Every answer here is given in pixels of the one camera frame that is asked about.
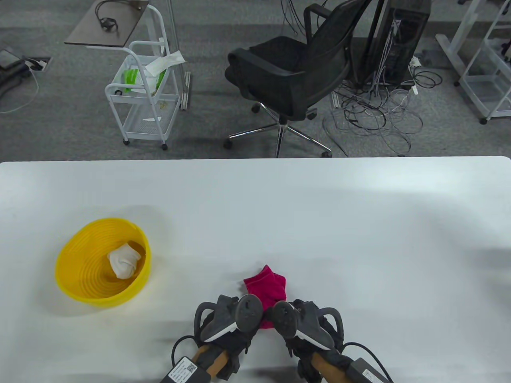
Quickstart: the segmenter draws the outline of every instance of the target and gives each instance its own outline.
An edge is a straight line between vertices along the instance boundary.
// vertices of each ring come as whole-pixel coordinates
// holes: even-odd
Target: chair caster wheel
[[[229,150],[229,149],[231,149],[232,147],[233,147],[233,142],[232,142],[230,139],[228,139],[228,138],[227,138],[227,139],[224,141],[224,149]]]

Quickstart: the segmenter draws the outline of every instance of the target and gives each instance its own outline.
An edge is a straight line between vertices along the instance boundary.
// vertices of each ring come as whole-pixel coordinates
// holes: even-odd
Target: red cloth
[[[286,279],[275,274],[268,265],[258,275],[244,279],[244,282],[248,293],[261,300],[265,311],[277,302],[286,300]],[[263,320],[261,328],[273,328],[273,323]]]

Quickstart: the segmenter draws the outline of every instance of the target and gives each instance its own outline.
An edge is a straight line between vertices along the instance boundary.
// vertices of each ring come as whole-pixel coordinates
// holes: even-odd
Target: robotic hand
[[[331,315],[337,329],[328,322]],[[282,335],[289,354],[299,358],[298,374],[308,383],[392,383],[388,373],[365,346],[344,344],[344,328],[341,315],[334,308],[319,308],[314,302],[278,302],[267,312],[277,332]],[[342,355],[347,345],[363,347],[375,358],[385,375],[381,375],[364,359],[356,361]]]
[[[202,322],[202,314],[207,309],[212,312]],[[239,355],[243,350],[247,352],[263,314],[261,301],[252,294],[241,299],[220,295],[217,303],[200,304],[195,312],[194,335],[188,336],[199,347],[192,362],[211,378],[228,380],[239,370]]]

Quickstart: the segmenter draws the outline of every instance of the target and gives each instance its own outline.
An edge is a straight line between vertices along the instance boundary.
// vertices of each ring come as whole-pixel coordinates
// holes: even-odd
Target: floor
[[[489,1],[471,35],[481,37],[497,13],[496,2]],[[310,0],[294,1],[301,14]],[[340,0],[331,0],[330,7]],[[151,3],[166,15],[165,0]],[[224,78],[227,53],[280,34],[282,11],[278,0],[187,0],[174,1],[181,51],[187,69],[193,74],[192,104],[180,112],[169,139],[169,150],[155,142],[133,141],[122,144],[104,96],[104,87],[123,60],[122,54],[91,51],[66,46],[62,41],[88,9],[90,2],[79,0],[0,0],[0,40],[27,55],[50,55],[53,62],[47,73],[38,74],[40,90],[26,108],[0,114],[0,162],[35,160],[165,159],[165,158],[246,158],[271,157],[276,132],[236,142],[231,151],[222,148],[226,135],[270,122],[262,113],[250,112],[251,103],[243,100],[236,88]],[[439,49],[435,32],[452,36],[469,2],[435,0],[433,12],[421,47]],[[356,35],[364,36],[371,21],[371,9],[361,20]],[[143,37],[137,30],[134,37]],[[467,44],[470,55],[474,44]],[[474,107],[459,88],[454,71],[438,70],[444,83],[431,90],[421,89],[413,97],[414,111],[424,120],[424,128],[411,136],[410,156],[504,155],[511,157],[509,119],[482,126]],[[30,99],[34,81],[27,81],[0,101],[0,111],[9,110]],[[318,104],[313,121],[296,123],[297,128],[343,154],[322,130],[330,113],[329,100]],[[336,133],[350,156],[393,156],[378,137],[358,137]],[[286,135],[283,157],[317,157],[321,150],[299,138]]]

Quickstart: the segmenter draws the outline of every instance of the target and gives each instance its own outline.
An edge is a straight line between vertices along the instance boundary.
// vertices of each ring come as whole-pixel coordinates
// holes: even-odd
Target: wooden handle
[[[199,356],[202,353],[206,352],[209,348],[210,347],[208,345],[204,345],[201,348],[199,348],[199,350],[197,351],[195,356],[192,358],[192,362],[197,363]],[[213,364],[211,366],[209,366],[206,370],[206,372],[211,376],[211,379],[213,379],[214,377],[217,376],[217,374],[220,372],[220,370],[222,368],[224,368],[224,366],[227,364],[228,361],[229,361],[229,355],[227,354],[227,351],[224,351],[219,356],[217,356],[217,358],[215,359]]]
[[[312,355],[312,367],[318,370],[328,383],[351,383],[344,371],[332,366],[317,352]]]

